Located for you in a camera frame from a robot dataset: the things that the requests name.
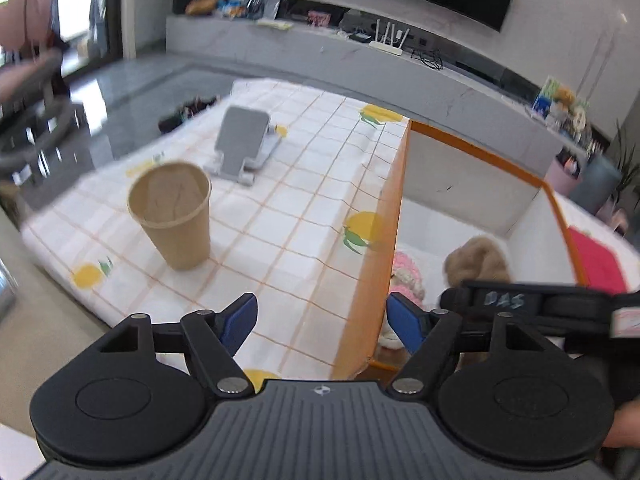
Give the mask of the pink knitted soft toy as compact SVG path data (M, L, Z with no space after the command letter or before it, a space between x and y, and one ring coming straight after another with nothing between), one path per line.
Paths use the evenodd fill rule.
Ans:
M413 258L400 250L394 253L390 292L400 292L418 307L423 307L425 290L420 269ZM387 314L384 314L378 344L388 350L399 350L404 346L390 327Z

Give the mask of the beige fluffy soft item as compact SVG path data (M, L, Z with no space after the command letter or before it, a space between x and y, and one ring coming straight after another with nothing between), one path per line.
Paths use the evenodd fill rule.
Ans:
M444 274L449 287L464 281L511 283L506 257L489 237L476 236L447 256Z

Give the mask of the red Wonderlab box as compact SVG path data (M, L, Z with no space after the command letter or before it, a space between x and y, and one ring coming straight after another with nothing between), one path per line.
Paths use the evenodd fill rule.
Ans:
M574 228L568 232L585 270L587 286L610 295L628 292L616 255L590 236Z

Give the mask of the grey-blue cylindrical bin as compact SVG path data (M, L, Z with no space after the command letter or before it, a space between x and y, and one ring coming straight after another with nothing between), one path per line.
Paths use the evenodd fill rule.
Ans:
M596 214L614 193L622 174L604 155L593 156L580 173L580 181L568 199L590 214Z

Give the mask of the orange-rimmed white storage box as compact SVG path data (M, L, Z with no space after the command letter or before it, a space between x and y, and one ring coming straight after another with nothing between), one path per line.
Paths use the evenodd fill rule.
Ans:
M355 290L331 374L368 370L390 378L404 356L383 358L378 333L393 255L424 257L427 306L446 287L445 258L473 236L492 238L517 282L584 286L587 278L550 186L479 146L420 122L409 122L382 186L374 240L349 261Z

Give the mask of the lemon-print checkered tablecloth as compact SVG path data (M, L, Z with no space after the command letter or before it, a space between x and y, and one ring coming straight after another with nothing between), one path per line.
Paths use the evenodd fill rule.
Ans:
M164 162L204 166L224 113L268 113L283 139L251 186L214 179L209 254L172 270L127 208L137 177ZM83 177L28 220L22 235L43 266L108 325L147 313L176 322L252 292L258 321L238 359L283 378L345 378L376 327L352 327L376 210L408 122L384 108L273 79L241 80L218 105L169 136Z

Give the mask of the brown paper cup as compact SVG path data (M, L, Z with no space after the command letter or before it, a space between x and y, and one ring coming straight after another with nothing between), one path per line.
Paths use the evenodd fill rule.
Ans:
M129 190L131 217L171 269L186 271L209 258L212 182L190 162L166 162L145 171Z

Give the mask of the pink waste bin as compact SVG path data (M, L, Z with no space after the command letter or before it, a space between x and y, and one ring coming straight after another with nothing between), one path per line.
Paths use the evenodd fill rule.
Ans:
M580 175L568 172L555 157L544 175L544 180L555 193L567 197L580 182Z

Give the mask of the grey phone stand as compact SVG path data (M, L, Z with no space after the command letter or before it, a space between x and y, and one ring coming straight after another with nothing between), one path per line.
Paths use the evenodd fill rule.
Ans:
M204 170L213 177L253 186L259 170L283 139L262 110L232 106L224 113L213 158Z

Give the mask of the teddy bear display box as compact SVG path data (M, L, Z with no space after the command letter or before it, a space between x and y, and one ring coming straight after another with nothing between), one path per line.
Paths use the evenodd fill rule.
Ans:
M588 108L589 103L569 86L548 76L528 111L547 127L576 136L587 129Z

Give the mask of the pink office chair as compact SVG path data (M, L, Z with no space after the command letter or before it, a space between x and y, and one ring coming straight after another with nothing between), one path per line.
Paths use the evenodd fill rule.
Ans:
M1 3L1 172L12 174L87 125L84 107L56 88L63 51L54 0Z

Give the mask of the white wifi router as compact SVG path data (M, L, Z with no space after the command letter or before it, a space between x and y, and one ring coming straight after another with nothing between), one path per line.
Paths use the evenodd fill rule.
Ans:
M369 46L393 56L401 56L409 32L409 27L401 29L393 22L387 21L382 24L380 20L377 20L374 26L374 36L369 42Z

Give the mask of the grey TV console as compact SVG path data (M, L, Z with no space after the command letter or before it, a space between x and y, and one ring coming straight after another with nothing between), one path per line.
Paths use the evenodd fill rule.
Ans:
M454 70L432 70L408 54L384 53L319 29L168 16L166 49L219 67L252 68L398 110L490 148L542 176L563 148L585 150L515 102Z

